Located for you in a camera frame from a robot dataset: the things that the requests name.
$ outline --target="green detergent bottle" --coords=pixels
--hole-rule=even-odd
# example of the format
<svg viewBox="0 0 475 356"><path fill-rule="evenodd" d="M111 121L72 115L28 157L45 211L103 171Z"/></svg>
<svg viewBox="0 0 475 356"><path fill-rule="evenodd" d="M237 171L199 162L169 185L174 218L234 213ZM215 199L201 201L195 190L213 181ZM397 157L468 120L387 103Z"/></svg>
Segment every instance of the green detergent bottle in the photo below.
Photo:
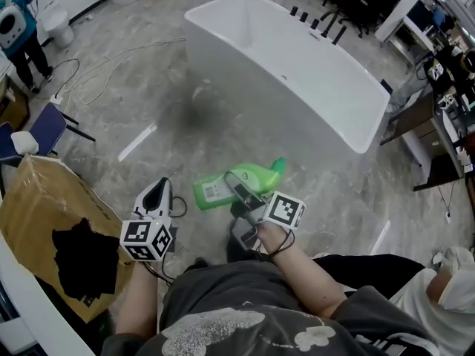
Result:
<svg viewBox="0 0 475 356"><path fill-rule="evenodd" d="M285 171L285 158L274 161L269 169L252 163L241 163L231 171L243 180L256 194L266 194L281 183ZM236 202L238 199L224 181L224 174L205 177L193 184L196 203L201 210Z"/></svg>

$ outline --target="bathtub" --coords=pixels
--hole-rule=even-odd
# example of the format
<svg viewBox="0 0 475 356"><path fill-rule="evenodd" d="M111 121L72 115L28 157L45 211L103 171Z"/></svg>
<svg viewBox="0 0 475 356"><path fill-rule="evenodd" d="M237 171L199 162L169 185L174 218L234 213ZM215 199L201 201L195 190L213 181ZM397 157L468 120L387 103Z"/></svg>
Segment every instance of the bathtub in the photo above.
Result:
<svg viewBox="0 0 475 356"><path fill-rule="evenodd" d="M369 148L389 94L320 30L270 0L209 2L186 12L184 30L191 69L284 156L320 171Z"/></svg>

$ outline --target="teal jacket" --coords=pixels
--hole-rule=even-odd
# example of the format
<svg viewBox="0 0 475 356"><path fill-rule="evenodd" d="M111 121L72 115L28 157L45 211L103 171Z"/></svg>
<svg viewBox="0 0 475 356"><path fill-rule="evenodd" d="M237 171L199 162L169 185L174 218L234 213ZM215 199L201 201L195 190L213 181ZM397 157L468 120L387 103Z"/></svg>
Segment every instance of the teal jacket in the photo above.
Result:
<svg viewBox="0 0 475 356"><path fill-rule="evenodd" d="M32 1L33 0L12 0L12 3L15 3L20 8L20 11L23 12L24 20L27 23L27 28L20 35L20 37L18 37L15 43L12 44L8 49L2 48L7 58L16 53L16 51L31 37L36 29L36 20L28 9L28 5L31 4ZM0 10L5 7L6 2L7 0L0 1Z"/></svg>

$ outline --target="baseboard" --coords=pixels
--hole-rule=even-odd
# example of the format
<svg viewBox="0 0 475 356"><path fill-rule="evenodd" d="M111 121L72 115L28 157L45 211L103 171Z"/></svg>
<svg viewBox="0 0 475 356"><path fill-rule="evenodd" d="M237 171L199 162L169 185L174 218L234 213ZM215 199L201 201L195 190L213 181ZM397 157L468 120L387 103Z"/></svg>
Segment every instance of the baseboard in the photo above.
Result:
<svg viewBox="0 0 475 356"><path fill-rule="evenodd" d="M79 20L81 17L85 16L86 14L88 14L89 12L91 12L94 8L97 8L98 6L100 6L102 3L105 3L107 0L99 0L99 1L96 1L94 4L92 5L89 5L89 7L87 7L86 9L82 10L81 12L79 12L78 14L76 14L73 18L71 18L69 20L69 25L73 24L75 21ZM48 45L51 41L53 41L53 39L51 37L49 37L46 41L44 41L42 43L42 47L45 47L46 45Z"/></svg>

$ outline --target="toilet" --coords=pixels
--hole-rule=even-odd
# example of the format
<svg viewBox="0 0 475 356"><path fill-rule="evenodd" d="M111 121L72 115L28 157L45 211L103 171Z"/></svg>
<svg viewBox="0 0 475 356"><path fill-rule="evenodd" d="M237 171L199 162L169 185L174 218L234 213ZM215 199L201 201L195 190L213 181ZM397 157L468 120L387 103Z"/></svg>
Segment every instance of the toilet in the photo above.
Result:
<svg viewBox="0 0 475 356"><path fill-rule="evenodd" d="M68 46L74 39L69 26L68 12L57 1L52 1L41 13L43 28L59 47Z"/></svg>

